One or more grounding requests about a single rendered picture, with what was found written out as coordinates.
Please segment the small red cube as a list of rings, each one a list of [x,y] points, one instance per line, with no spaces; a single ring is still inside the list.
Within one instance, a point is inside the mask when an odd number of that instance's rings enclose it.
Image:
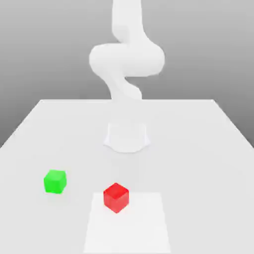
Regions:
[[[104,205],[115,213],[119,213],[129,204],[129,190],[114,183],[103,191]]]

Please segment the small green cube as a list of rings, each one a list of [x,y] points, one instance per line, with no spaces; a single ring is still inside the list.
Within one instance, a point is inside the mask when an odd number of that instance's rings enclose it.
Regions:
[[[61,194],[67,185],[66,172],[49,170],[44,177],[44,188],[47,193]]]

